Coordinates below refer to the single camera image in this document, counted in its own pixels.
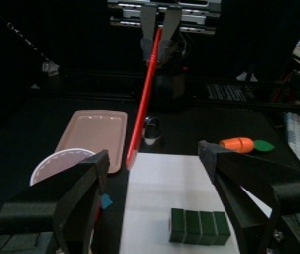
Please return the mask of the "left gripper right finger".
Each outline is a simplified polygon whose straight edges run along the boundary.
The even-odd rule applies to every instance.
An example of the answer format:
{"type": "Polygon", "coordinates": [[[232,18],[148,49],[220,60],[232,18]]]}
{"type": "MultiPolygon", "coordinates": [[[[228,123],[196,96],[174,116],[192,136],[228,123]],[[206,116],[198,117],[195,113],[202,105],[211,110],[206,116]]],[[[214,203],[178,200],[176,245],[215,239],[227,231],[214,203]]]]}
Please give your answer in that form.
{"type": "Polygon", "coordinates": [[[300,169],[198,143],[239,254],[300,254],[300,169]]]}

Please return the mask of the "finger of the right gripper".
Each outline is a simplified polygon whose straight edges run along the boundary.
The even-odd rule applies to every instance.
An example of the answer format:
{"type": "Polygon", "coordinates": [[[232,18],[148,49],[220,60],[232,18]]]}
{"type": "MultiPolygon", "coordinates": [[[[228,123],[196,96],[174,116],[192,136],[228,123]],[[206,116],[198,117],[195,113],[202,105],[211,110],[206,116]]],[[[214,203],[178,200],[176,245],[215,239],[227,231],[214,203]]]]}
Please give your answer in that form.
{"type": "Polygon", "coordinates": [[[140,48],[143,54],[143,60],[147,61],[151,55],[153,31],[155,31],[155,15],[156,6],[145,4],[140,7],[140,29],[141,29],[141,39],[140,48]]]}
{"type": "Polygon", "coordinates": [[[163,59],[169,54],[172,44],[171,37],[179,27],[182,17],[182,9],[168,6],[164,11],[160,40],[157,44],[157,58],[163,59]]]}

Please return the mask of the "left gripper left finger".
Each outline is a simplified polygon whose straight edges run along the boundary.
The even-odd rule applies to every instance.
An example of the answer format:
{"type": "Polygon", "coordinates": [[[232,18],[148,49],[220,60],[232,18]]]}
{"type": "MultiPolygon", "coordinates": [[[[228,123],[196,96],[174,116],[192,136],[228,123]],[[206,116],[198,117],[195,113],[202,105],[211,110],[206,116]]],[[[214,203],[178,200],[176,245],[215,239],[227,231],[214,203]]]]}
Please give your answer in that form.
{"type": "Polygon", "coordinates": [[[108,166],[100,151],[3,203],[0,254],[90,254],[108,166]]]}

